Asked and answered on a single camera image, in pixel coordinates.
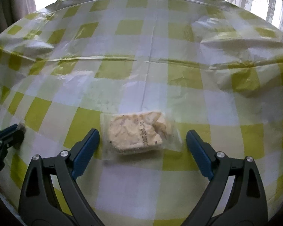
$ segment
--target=yellow and white tablecloth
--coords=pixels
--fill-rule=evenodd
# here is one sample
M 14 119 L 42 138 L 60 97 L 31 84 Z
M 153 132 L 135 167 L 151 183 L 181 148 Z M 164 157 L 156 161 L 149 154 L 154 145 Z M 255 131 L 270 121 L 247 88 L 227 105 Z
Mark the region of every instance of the yellow and white tablecloth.
M 34 154 L 70 149 L 100 130 L 102 112 L 148 110 L 172 111 L 182 151 L 106 164 L 100 144 L 78 184 L 107 226 L 187 217 L 208 184 L 185 145 L 190 129 L 230 157 L 253 156 L 269 217 L 279 209 L 283 33 L 266 21 L 223 0 L 59 0 L 0 34 L 0 129 L 27 129 L 0 173 L 15 207 Z

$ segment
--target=silver screw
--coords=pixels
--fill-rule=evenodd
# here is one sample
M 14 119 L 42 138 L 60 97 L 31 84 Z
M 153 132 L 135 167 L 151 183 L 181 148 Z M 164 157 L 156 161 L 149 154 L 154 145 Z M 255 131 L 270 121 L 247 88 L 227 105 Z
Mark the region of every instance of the silver screw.
M 219 152 L 217 152 L 217 156 L 219 158 L 223 158 L 223 157 L 225 157 L 225 154 L 223 152 L 219 151 Z
M 249 161 L 249 162 L 253 162 L 254 161 L 254 159 L 251 156 L 246 157 L 246 160 Z
M 39 158 L 40 158 L 39 155 L 34 155 L 34 156 L 32 157 L 32 159 L 33 159 L 34 161 L 37 161 Z
M 62 157 L 66 157 L 68 154 L 69 154 L 69 152 L 67 150 L 63 150 L 60 155 Z

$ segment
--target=plastic tablecloth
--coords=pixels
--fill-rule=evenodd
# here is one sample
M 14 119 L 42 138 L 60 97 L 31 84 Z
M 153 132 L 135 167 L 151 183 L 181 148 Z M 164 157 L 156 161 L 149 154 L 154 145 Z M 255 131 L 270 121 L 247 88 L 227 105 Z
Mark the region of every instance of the plastic tablecloth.
M 34 154 L 69 150 L 101 129 L 102 112 L 150 110 L 173 113 L 182 150 L 107 163 L 100 143 L 78 184 L 106 225 L 180 225 L 208 184 L 186 148 L 190 129 L 230 157 L 251 155 L 269 217 L 279 209 L 283 33 L 223 0 L 59 0 L 0 34 L 0 129 L 26 126 L 2 190 L 17 207 Z

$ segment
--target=vacuum-sealed package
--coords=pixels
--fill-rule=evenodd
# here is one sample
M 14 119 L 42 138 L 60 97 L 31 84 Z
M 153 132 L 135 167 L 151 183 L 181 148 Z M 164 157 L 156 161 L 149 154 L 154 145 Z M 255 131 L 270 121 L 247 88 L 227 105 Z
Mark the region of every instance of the vacuum-sealed package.
M 171 115 L 159 111 L 102 114 L 103 158 L 151 150 L 180 151 L 181 139 Z

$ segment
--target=tablecloth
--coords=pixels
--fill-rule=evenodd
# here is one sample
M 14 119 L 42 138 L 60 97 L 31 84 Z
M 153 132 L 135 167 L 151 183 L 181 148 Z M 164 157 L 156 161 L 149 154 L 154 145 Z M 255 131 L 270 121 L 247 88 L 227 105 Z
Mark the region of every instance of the tablecloth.
M 230 157 L 251 155 L 269 217 L 279 209 L 283 33 L 223 0 L 59 0 L 0 34 L 0 129 L 26 127 L 2 190 L 17 207 L 34 154 L 69 150 L 101 130 L 102 112 L 150 110 L 173 113 L 182 151 L 106 163 L 100 143 L 78 185 L 106 225 L 180 225 L 208 184 L 186 148 L 190 129 Z

